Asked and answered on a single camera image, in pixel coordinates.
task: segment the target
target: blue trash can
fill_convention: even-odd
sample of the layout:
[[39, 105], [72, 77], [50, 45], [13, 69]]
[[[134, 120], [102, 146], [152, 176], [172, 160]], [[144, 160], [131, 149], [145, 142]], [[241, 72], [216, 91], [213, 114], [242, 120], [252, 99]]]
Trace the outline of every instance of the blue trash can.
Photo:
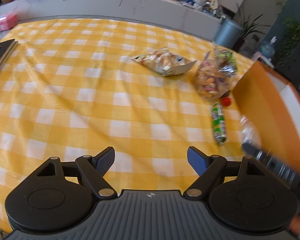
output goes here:
[[235, 21], [225, 18], [214, 38], [214, 42], [217, 45], [231, 49], [242, 33], [242, 30], [242, 27]]

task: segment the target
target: yellow checkered tablecloth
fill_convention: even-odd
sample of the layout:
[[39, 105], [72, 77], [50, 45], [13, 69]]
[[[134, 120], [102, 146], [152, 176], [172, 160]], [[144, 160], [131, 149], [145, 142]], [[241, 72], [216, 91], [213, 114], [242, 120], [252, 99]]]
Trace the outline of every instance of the yellow checkered tablecloth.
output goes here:
[[[116, 151], [105, 179], [121, 189], [185, 190], [197, 175], [186, 151], [229, 159], [242, 153], [240, 114], [225, 110], [227, 142], [213, 138], [210, 103], [187, 74], [162, 77], [130, 57], [168, 46], [201, 61], [213, 44], [159, 27], [105, 19], [18, 25], [19, 45], [0, 71], [0, 228], [9, 192], [50, 156], [74, 161], [107, 146]], [[239, 74], [252, 61], [236, 55]]]

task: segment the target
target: red ball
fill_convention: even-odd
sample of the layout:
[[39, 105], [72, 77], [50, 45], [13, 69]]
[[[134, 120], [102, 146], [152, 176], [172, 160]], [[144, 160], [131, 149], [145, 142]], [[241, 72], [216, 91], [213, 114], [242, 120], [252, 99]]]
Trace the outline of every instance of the red ball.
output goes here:
[[225, 107], [231, 105], [230, 97], [221, 98], [221, 104]]

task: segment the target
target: potted plant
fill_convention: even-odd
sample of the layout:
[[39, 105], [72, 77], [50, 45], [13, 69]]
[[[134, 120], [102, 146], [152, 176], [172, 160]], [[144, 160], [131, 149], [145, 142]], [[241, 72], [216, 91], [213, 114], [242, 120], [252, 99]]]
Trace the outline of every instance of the potted plant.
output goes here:
[[255, 18], [252, 22], [250, 22], [251, 14], [246, 17], [245, 11], [243, 6], [239, 8], [238, 6], [238, 16], [240, 17], [238, 24], [242, 27], [243, 31], [239, 38], [237, 39], [236, 43], [233, 45], [232, 49], [238, 52], [241, 46], [244, 44], [244, 40], [251, 34], [251, 33], [261, 33], [266, 35], [266, 33], [257, 30], [258, 27], [271, 27], [271, 25], [266, 24], [259, 24], [256, 21], [263, 16], [260, 14], [257, 18]]
[[293, 50], [300, 44], [300, 22], [287, 18], [284, 22], [287, 30], [281, 41], [276, 45], [276, 67], [285, 65], [289, 61]]

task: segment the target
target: screw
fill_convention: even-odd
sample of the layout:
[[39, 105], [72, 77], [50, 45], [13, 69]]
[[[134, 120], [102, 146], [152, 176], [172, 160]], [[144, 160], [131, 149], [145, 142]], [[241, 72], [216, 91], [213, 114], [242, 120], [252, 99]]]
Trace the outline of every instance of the screw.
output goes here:
[[191, 188], [187, 190], [187, 195], [189, 197], [199, 197], [202, 194], [202, 191], [196, 188]]
[[99, 195], [102, 197], [110, 197], [114, 194], [114, 190], [110, 188], [103, 188], [99, 190]]

